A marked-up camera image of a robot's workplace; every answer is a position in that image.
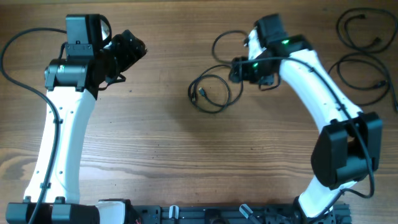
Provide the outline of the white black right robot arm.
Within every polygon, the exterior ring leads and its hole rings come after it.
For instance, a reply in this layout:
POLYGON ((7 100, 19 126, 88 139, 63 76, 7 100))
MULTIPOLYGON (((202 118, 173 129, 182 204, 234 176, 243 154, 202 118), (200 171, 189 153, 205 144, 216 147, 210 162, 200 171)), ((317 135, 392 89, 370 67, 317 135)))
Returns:
POLYGON ((328 215, 335 202, 363 179, 374 181, 379 167, 382 121, 364 113, 338 88, 302 35, 286 33, 278 14, 254 23, 245 40, 248 55, 235 58, 229 78, 261 90, 286 82, 312 116, 319 136, 311 155, 313 179, 297 200, 302 220, 328 215))

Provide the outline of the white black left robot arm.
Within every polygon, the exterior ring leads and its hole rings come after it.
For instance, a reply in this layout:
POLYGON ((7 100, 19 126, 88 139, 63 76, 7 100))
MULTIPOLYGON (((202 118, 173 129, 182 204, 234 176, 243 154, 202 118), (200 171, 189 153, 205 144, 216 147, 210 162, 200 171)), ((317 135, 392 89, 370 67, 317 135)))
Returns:
POLYGON ((69 14, 67 41, 44 71, 47 115, 34 174, 21 202, 7 205, 8 223, 140 223, 128 199, 80 203, 83 141, 98 93, 125 81, 124 72, 145 56, 130 31, 113 35, 101 14, 69 14))

